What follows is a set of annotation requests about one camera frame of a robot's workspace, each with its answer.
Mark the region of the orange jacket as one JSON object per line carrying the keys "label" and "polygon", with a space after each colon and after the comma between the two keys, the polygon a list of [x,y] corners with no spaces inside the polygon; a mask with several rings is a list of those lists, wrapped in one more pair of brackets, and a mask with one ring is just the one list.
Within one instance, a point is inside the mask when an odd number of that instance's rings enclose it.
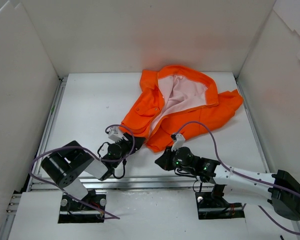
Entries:
{"label": "orange jacket", "polygon": [[154,153],[171,146],[176,132],[189,140],[223,127],[243,103],[238,90],[218,92],[211,77],[180,65],[145,69],[139,85],[141,94],[121,130],[145,138],[145,146]]}

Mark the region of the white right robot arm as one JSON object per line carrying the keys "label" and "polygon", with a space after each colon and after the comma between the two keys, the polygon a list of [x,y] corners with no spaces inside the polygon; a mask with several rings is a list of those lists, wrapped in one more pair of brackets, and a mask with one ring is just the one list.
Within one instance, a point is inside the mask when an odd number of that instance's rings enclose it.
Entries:
{"label": "white right robot arm", "polygon": [[194,155],[188,147],[168,146],[155,163],[165,171],[181,171],[214,185],[211,200],[217,206],[242,203],[273,208],[279,216],[300,221],[300,183],[287,171],[260,173],[222,165]]}

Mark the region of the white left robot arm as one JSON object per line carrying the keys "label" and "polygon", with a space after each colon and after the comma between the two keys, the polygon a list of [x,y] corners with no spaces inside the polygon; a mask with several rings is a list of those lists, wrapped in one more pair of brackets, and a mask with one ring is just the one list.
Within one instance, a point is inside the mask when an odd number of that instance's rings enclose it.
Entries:
{"label": "white left robot arm", "polygon": [[105,161],[97,160],[83,149],[66,149],[49,154],[41,162],[41,167],[53,182],[68,194],[72,195],[72,204],[79,210],[86,209],[94,193],[88,191],[79,180],[82,172],[87,172],[104,181],[112,176],[120,163],[126,163],[123,157],[134,154],[144,144],[144,137],[132,137],[124,133],[114,143],[109,143]]}

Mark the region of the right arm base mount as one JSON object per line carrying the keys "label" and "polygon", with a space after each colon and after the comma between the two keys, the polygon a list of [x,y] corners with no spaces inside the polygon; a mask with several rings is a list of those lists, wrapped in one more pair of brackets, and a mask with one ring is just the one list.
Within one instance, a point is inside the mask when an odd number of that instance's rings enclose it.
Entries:
{"label": "right arm base mount", "polygon": [[225,185],[215,185],[212,191],[195,191],[196,208],[199,220],[227,220],[245,218],[243,204],[225,200]]}

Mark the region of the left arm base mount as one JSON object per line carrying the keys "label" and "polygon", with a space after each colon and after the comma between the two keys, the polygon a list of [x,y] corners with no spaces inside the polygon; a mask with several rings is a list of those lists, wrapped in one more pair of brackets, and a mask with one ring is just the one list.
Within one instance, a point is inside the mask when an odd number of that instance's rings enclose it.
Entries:
{"label": "left arm base mount", "polygon": [[60,201],[58,223],[95,224],[105,221],[106,193],[91,189],[81,201],[83,203],[64,193]]}

